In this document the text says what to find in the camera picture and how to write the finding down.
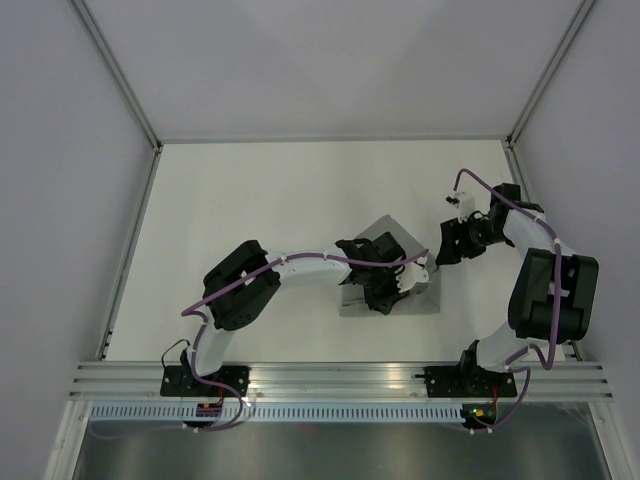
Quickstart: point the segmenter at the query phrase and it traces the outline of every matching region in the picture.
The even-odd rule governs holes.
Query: metal frame edge
[[[535,202],[532,189],[515,146],[510,143],[508,137],[503,138],[500,143],[502,144],[502,150],[504,151],[511,177],[513,181],[522,188],[523,198],[528,202]]]
[[[575,39],[578,37],[578,34],[582,30],[582,27],[584,26],[586,20],[589,18],[590,13],[593,11],[593,8],[597,3],[598,0],[582,0],[580,2],[580,5],[569,21],[569,25],[567,25],[567,28],[562,34],[558,45],[551,55],[551,58],[547,62],[547,65],[545,66],[542,74],[540,75],[540,78],[533,88],[533,91],[529,95],[524,108],[521,110],[518,119],[511,129],[511,133],[508,135],[509,143],[511,143],[512,145],[517,142],[522,135],[522,132],[527,126],[532,113],[534,112],[538,103],[540,103],[540,100],[551,84],[551,81],[558,71],[558,68],[562,64],[562,61],[565,59],[567,52],[571,48],[571,45],[573,45]]]
[[[118,265],[118,273],[111,290],[111,295],[109,297],[108,307],[106,311],[106,315],[103,321],[103,331],[102,337],[100,339],[100,343],[98,344],[98,348],[95,353],[95,358],[100,360],[103,358],[106,353],[105,350],[107,348],[107,340],[109,335],[111,334],[111,328],[115,324],[116,316],[118,315],[118,310],[120,308],[120,302],[122,300],[122,294],[124,293],[124,287],[127,283],[127,277],[129,275],[129,269],[131,268],[131,262],[133,261],[133,255],[136,250],[136,245],[138,243],[138,237],[140,236],[140,230],[142,229],[142,222],[144,220],[144,215],[147,210],[147,205],[149,204],[149,198],[151,197],[151,190],[153,187],[153,182],[156,177],[156,172],[158,171],[158,165],[160,163],[160,157],[162,155],[162,146],[155,150],[153,153],[153,158],[149,162],[149,171],[146,176],[144,187],[140,193],[140,198],[136,203],[138,205],[136,209],[135,216],[129,228],[129,233],[127,235],[127,241],[125,243],[122,257],[120,263]]]
[[[638,459],[631,448],[617,405],[590,403],[589,409],[612,479],[640,479]]]
[[[551,371],[529,364],[533,376],[529,402],[611,402],[611,391],[598,362],[559,362]],[[260,402],[424,402],[430,398],[424,379],[425,366],[455,365],[455,362],[403,363],[249,363],[249,401]],[[69,386],[69,400],[158,401],[163,369],[159,362],[83,362]],[[516,378],[521,386],[524,379]],[[505,398],[511,403],[516,398]],[[476,403],[475,398],[447,401]]]
[[[301,143],[301,142],[384,142],[384,141],[425,141],[425,140],[500,140],[504,134],[376,134],[376,135],[274,135],[264,137],[233,138],[169,138],[163,143],[173,145],[227,144],[227,143]]]
[[[90,412],[91,402],[67,402],[43,477],[45,480],[73,478]]]
[[[151,147],[155,150],[159,149],[161,147],[161,142],[85,0],[68,0],[68,2],[76,14],[76,17],[82,24],[87,36],[91,40],[91,43],[100,55],[104,66],[111,75],[111,78],[115,81],[116,86],[118,87],[118,90],[120,91],[120,94],[122,95],[122,98],[129,108],[134,120],[138,124],[138,127],[142,130],[142,133],[151,144]]]

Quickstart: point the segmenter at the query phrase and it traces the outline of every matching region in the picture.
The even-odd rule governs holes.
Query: purple cable
[[[515,411],[518,409],[518,407],[524,400],[524,397],[527,394],[527,390],[529,390],[529,383],[531,382],[531,369],[529,367],[520,367],[520,368],[512,369],[511,372],[512,373],[527,372],[527,377],[524,379],[524,385],[522,386],[522,390],[520,391],[520,395],[518,396],[516,403],[513,404],[513,407],[511,408],[509,413],[507,413],[504,417],[502,417],[498,422],[493,424],[491,427],[479,428],[479,429],[474,428],[473,429],[474,433],[489,433],[489,429],[491,429],[491,431],[493,432],[496,428],[501,427],[502,425],[507,423],[511,417],[513,417],[513,414],[515,413]]]
[[[496,197],[498,200],[500,200],[502,203],[520,212],[525,217],[533,220],[534,222],[539,223],[540,226],[549,234],[549,237],[551,237],[551,240],[554,242],[556,263],[555,263],[554,272],[553,272],[553,283],[554,283],[553,310],[551,314],[551,334],[549,335],[549,353],[547,355],[547,358],[546,359],[544,358],[544,354],[542,353],[542,350],[540,350],[540,347],[538,347],[535,344],[529,345],[529,347],[532,348],[538,355],[538,358],[540,359],[540,363],[542,364],[542,368],[544,368],[545,370],[551,370],[551,368],[553,367],[553,362],[556,358],[556,343],[558,341],[558,327],[560,325],[560,305],[561,305],[560,302],[562,300],[562,278],[560,275],[561,269],[562,269],[562,248],[556,242],[556,240],[558,240],[558,235],[556,234],[556,231],[553,228],[551,228],[551,226],[547,222],[543,221],[542,219],[539,219],[533,213],[529,212],[528,210],[525,210],[522,207],[519,207],[518,205],[513,203],[511,200],[505,198],[500,193],[496,192],[493,188],[489,186],[489,184],[487,184],[484,180],[482,180],[480,177],[478,177],[478,175],[473,173],[468,168],[462,168],[458,172],[458,175],[456,176],[456,182],[453,185],[454,191],[458,189],[458,184],[460,183],[460,177],[462,176],[463,173],[466,173],[467,175],[471,176],[476,182],[482,185],[485,189],[489,190],[489,192],[491,192],[491,194],[494,197]]]
[[[197,315],[200,318],[202,318],[202,320],[204,322],[202,324],[202,326],[200,327],[200,329],[198,330],[198,333],[196,334],[195,340],[193,341],[193,349],[192,349],[192,353],[191,353],[191,375],[198,382],[204,383],[205,385],[211,385],[212,387],[224,388],[225,390],[230,392],[234,397],[236,397],[238,399],[238,402],[240,403],[240,408],[238,408],[238,413],[236,413],[235,416],[231,420],[229,420],[228,422],[223,423],[222,425],[212,425],[210,427],[201,427],[200,430],[204,430],[204,431],[207,431],[207,432],[217,432],[219,430],[225,430],[227,428],[231,428],[236,423],[236,421],[240,418],[240,416],[242,415],[242,410],[244,409],[244,400],[242,400],[242,396],[238,393],[238,391],[235,388],[230,387],[229,385],[226,385],[224,383],[214,382],[212,380],[206,380],[206,379],[202,378],[200,375],[198,375],[198,372],[196,372],[196,353],[198,351],[198,345],[200,345],[200,340],[202,339],[202,335],[204,334],[204,329],[207,328],[207,323],[209,322],[209,319],[207,318],[207,316],[204,313],[198,312],[198,311],[190,312],[187,315]]]
[[[351,259],[351,258],[339,257],[337,255],[326,255],[325,256],[323,253],[319,253],[319,252],[294,253],[292,255],[287,256],[286,257],[286,261],[298,260],[300,258],[323,258],[323,259],[326,258],[327,260],[334,260],[336,262],[348,263],[350,265],[360,265],[360,266],[363,266],[363,267],[389,268],[389,267],[401,267],[402,265],[408,265],[409,263],[413,263],[416,260],[419,260],[420,258],[424,257],[428,252],[429,252],[429,250],[427,249],[427,250],[424,250],[424,251],[418,253],[417,255],[414,255],[411,258],[407,258],[405,260],[398,260],[396,262],[389,262],[389,263],[366,262],[364,260],[354,260],[354,259]],[[251,273],[248,273],[244,277],[239,278],[235,282],[230,283],[226,287],[221,288],[217,292],[214,292],[211,295],[209,295],[208,297],[205,297],[202,300],[200,300],[199,302],[196,302],[193,305],[191,305],[190,307],[187,307],[186,309],[184,309],[182,311],[181,315],[183,317],[188,317],[192,313],[195,313],[195,311],[198,308],[202,307],[203,305],[211,303],[216,298],[219,298],[222,295],[225,295],[225,294],[229,293],[230,291],[238,288],[240,285],[248,282],[252,278],[255,278],[258,275],[260,275],[261,273],[264,273],[267,270],[271,270],[273,267],[276,267],[276,266],[281,265],[281,264],[282,264],[282,259],[277,259],[277,260],[274,260],[271,263],[268,263],[267,265],[264,265],[264,266],[262,266],[262,267],[260,267],[260,268],[258,268],[256,270],[254,270]]]
[[[159,427],[151,427],[151,428],[143,428],[140,430],[136,430],[135,432],[122,433],[119,435],[103,435],[102,433],[98,433],[93,428],[94,422],[87,423],[87,430],[89,431],[89,435],[98,440],[124,440],[126,438],[132,438],[138,435],[144,435],[145,433],[156,433],[163,432],[168,430],[182,430],[182,425],[160,425]]]
[[[389,268],[389,267],[399,267],[399,266],[402,266],[402,265],[407,265],[409,263],[415,262],[416,260],[424,257],[428,253],[428,251],[429,250],[424,250],[424,251],[420,252],[419,254],[414,255],[411,258],[407,258],[405,260],[398,260],[396,262],[389,262],[389,263],[366,262],[366,261],[363,261],[363,260],[353,260],[353,259],[346,258],[346,257],[338,257],[336,255],[326,255],[325,256],[323,253],[315,253],[315,252],[294,253],[293,255],[289,255],[286,260],[290,261],[290,260],[297,260],[297,259],[300,259],[300,258],[323,258],[323,259],[326,258],[326,259],[329,259],[329,260],[334,260],[334,261],[337,261],[337,262],[349,263],[349,264],[352,264],[352,265],[362,265],[362,266],[367,266],[367,267]],[[244,401],[242,400],[242,397],[240,396],[240,394],[234,388],[232,388],[232,387],[230,387],[228,385],[225,385],[224,383],[213,382],[211,380],[205,380],[200,375],[198,375],[198,372],[196,372],[195,365],[196,365],[196,353],[198,351],[198,345],[200,345],[200,340],[202,339],[202,335],[204,334],[204,330],[207,327],[207,324],[209,322],[209,319],[207,318],[207,316],[204,313],[199,312],[197,309],[202,307],[203,305],[206,305],[206,304],[212,302],[216,298],[219,298],[222,295],[225,295],[225,294],[229,293],[233,289],[238,288],[240,285],[248,282],[252,278],[257,277],[261,273],[264,273],[267,270],[270,270],[271,268],[273,268],[273,267],[275,267],[277,265],[280,265],[281,263],[282,263],[282,259],[274,260],[273,262],[271,262],[271,263],[269,263],[267,265],[264,265],[264,266],[262,266],[262,267],[260,267],[260,268],[258,268],[256,270],[254,270],[251,273],[248,273],[244,277],[236,280],[233,283],[230,283],[226,287],[221,288],[217,292],[212,293],[211,295],[209,295],[206,298],[203,298],[199,302],[194,303],[190,307],[186,308],[181,314],[183,317],[197,315],[203,321],[203,325],[198,330],[198,333],[196,334],[196,338],[193,341],[193,349],[192,349],[193,351],[191,353],[191,374],[193,375],[193,378],[195,378],[200,383],[204,383],[206,385],[211,385],[211,386],[214,386],[214,387],[224,388],[225,390],[228,390],[240,402],[240,408],[238,409],[238,413],[231,420],[229,420],[226,423],[223,423],[222,425],[215,425],[215,426],[211,426],[211,427],[203,427],[203,428],[201,428],[201,430],[217,431],[217,430],[224,430],[225,428],[232,427],[236,423],[238,418],[240,418],[240,415],[242,415],[242,410],[243,410],[243,407],[244,407]]]
[[[529,352],[529,347],[523,347],[520,350],[518,350],[516,353],[514,353],[513,355],[511,355],[510,357],[508,357],[504,364],[505,365],[511,365],[513,362],[515,362],[516,360],[518,360],[520,357],[525,356],[527,353]]]

